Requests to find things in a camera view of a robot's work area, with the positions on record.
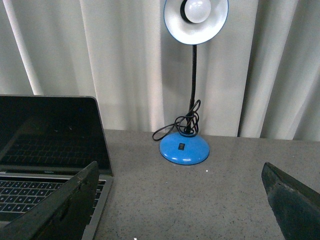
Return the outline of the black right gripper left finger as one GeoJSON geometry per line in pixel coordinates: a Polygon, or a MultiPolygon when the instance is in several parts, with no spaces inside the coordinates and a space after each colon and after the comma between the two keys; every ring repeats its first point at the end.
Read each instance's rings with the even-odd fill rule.
{"type": "Polygon", "coordinates": [[[28,212],[0,229],[2,240],[80,240],[99,180],[92,162],[28,212]]]}

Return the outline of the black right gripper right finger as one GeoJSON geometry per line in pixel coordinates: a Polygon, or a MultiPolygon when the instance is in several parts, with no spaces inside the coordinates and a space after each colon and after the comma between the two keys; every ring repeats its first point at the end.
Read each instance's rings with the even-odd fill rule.
{"type": "Polygon", "coordinates": [[[320,194],[266,162],[261,179],[268,203],[286,240],[320,238],[320,194]]]}

